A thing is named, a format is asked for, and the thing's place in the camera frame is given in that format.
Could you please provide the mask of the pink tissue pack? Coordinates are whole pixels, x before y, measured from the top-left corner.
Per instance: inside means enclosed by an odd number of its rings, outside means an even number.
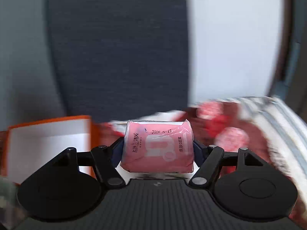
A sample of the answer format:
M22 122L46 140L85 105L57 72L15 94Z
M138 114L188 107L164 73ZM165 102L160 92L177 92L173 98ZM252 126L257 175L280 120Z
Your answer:
M192 173L191 123L128 121L121 167L135 173Z

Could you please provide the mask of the dark blue sofa cushion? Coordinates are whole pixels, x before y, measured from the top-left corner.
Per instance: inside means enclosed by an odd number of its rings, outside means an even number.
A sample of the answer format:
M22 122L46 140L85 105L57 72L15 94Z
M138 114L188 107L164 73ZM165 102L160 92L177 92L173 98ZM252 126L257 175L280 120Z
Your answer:
M186 0L47 0L46 20L69 115L125 121L187 107Z

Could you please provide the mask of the grey blue sofa cushion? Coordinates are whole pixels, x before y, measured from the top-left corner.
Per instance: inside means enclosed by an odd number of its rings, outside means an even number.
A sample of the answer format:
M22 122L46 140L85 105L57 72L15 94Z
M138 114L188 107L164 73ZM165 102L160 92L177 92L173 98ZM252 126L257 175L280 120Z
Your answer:
M1 130L65 115L54 77L46 0L1 0Z

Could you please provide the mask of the patterned red fleece blanket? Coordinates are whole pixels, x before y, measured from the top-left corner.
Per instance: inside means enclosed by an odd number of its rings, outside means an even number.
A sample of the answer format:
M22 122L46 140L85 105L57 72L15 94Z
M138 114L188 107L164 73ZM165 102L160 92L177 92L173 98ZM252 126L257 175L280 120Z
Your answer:
M267 157L267 141L260 129L239 118L234 102L208 101L184 111L158 112L141 118L143 121L184 121L191 123L194 137L204 145L217 145L227 152L247 147ZM298 195L291 218L306 228L306 201Z

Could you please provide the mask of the orange cardboard box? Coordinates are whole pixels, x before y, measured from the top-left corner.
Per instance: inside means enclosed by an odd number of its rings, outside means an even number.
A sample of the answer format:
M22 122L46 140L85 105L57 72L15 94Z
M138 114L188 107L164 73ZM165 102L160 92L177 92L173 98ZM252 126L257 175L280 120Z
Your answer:
M68 116L11 126L3 147L1 176L21 184L68 147L88 152L99 145L90 116Z

